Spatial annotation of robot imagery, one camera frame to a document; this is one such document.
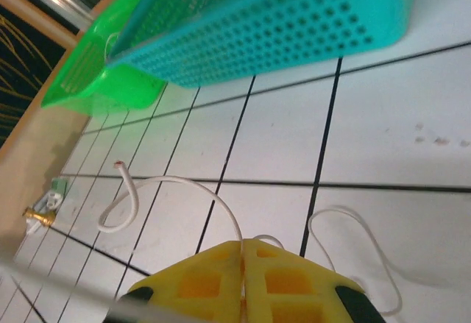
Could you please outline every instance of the brass valve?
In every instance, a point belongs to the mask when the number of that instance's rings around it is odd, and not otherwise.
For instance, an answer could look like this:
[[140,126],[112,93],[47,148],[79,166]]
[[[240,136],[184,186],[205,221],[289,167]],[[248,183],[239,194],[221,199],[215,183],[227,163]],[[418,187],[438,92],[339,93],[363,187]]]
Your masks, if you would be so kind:
[[50,210],[47,213],[38,213],[30,207],[25,209],[23,216],[28,219],[36,219],[45,227],[51,226],[56,219],[56,213],[53,210]]

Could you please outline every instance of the white tile floor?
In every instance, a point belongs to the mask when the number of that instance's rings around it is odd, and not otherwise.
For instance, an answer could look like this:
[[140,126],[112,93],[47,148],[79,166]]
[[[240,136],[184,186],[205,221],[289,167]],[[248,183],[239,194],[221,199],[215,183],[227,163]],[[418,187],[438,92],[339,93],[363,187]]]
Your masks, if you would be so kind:
[[[175,184],[140,191],[122,233],[96,218],[136,178],[192,177],[217,191],[243,234],[268,233],[327,265],[307,217],[346,205],[368,221],[403,276],[404,308],[388,323],[471,319],[471,15],[467,0],[416,0],[411,28],[376,52],[233,82],[169,84],[145,111],[93,118],[63,173],[70,190],[55,230],[26,238],[17,260],[122,295],[148,273],[235,238],[206,195]],[[124,201],[110,223],[126,216]],[[377,255],[338,215],[314,228],[338,271],[360,277],[380,310],[394,305]],[[16,278],[0,284],[1,323],[100,322],[106,310]],[[34,310],[28,300],[34,303]]]

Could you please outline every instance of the teal plastic basket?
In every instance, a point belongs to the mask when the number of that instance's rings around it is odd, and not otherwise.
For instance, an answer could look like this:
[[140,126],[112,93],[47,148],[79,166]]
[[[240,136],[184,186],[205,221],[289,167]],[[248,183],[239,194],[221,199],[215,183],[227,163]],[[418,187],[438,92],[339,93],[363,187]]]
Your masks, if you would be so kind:
[[413,0],[141,0],[110,53],[198,87],[387,46]]

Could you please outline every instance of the green plastic basket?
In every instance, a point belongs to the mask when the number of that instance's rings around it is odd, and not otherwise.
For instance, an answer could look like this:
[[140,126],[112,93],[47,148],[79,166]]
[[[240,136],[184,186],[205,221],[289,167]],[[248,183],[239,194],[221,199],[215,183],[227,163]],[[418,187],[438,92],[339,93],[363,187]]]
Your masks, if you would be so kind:
[[163,80],[128,65],[105,68],[114,34],[123,29],[138,2],[115,0],[95,20],[60,69],[42,107],[61,106],[99,115],[144,109],[155,101]]

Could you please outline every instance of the brass fitting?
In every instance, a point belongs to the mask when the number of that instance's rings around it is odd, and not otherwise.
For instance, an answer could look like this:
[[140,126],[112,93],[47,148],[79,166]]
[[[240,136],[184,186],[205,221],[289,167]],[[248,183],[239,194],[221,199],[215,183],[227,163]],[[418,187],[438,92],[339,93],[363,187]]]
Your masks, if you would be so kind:
[[42,214],[34,211],[30,207],[25,209],[23,216],[27,217],[28,219],[36,219],[45,227],[51,226],[56,219],[56,213],[53,210]]

